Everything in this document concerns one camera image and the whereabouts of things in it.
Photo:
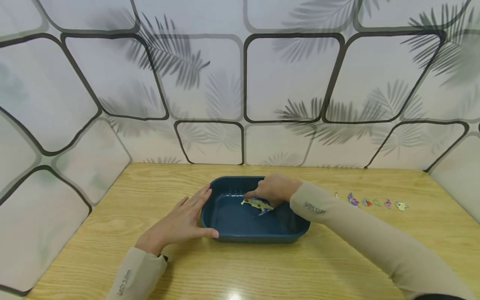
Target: table surface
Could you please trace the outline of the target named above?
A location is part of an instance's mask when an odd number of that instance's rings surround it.
[[[433,249],[480,298],[480,226],[424,172],[136,163],[120,175],[28,299],[104,299],[127,250],[180,198],[220,176],[273,172],[312,181],[343,200],[353,192],[359,201],[407,203],[405,212],[361,209]],[[150,299],[403,299],[375,265],[318,224],[291,245],[200,239],[164,253],[169,265]]]

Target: blue plastic tub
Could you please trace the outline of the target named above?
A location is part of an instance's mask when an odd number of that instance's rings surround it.
[[[310,222],[296,215],[288,203],[258,216],[261,211],[241,205],[243,195],[264,177],[225,176],[212,181],[212,195],[202,208],[203,227],[218,230],[221,242],[291,244],[304,235]]]

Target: toy fish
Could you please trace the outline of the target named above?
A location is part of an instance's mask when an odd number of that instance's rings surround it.
[[[359,207],[359,202],[355,197],[353,197],[352,193],[348,194],[348,202],[350,202],[351,205]]]
[[[390,202],[389,199],[387,199],[387,201],[385,201],[384,204],[385,204],[385,206],[386,206],[388,209],[390,209],[391,206],[392,206],[392,203]]]
[[[266,200],[258,199],[258,198],[251,198],[251,199],[243,199],[241,204],[248,203],[251,206],[260,209],[262,212],[258,215],[261,216],[273,209],[270,203]]]
[[[367,198],[363,198],[363,200],[361,201],[363,203],[363,205],[365,206],[372,206],[373,203],[368,201]]]
[[[399,210],[401,210],[402,212],[405,211],[405,208],[408,208],[408,205],[406,203],[403,203],[403,202],[395,202],[395,205],[397,206],[397,208]]]

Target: hand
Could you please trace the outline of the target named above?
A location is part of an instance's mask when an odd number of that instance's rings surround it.
[[[244,195],[248,198],[262,198],[268,200],[275,207],[283,201],[290,201],[292,195],[302,185],[302,182],[280,174],[271,174],[258,182],[254,191]]]
[[[140,236],[135,247],[159,256],[163,248],[170,244],[200,237],[218,238],[215,229],[197,226],[198,213],[211,193],[210,184],[207,184],[190,199],[185,196],[168,215]]]

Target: beige arm sleeve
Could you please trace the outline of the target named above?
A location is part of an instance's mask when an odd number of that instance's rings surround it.
[[[312,183],[302,184],[291,197],[290,208],[297,215],[330,228],[387,273],[408,300],[424,294],[476,299],[432,250]]]
[[[146,300],[155,289],[167,262],[137,248],[130,248],[117,272],[106,300]]]

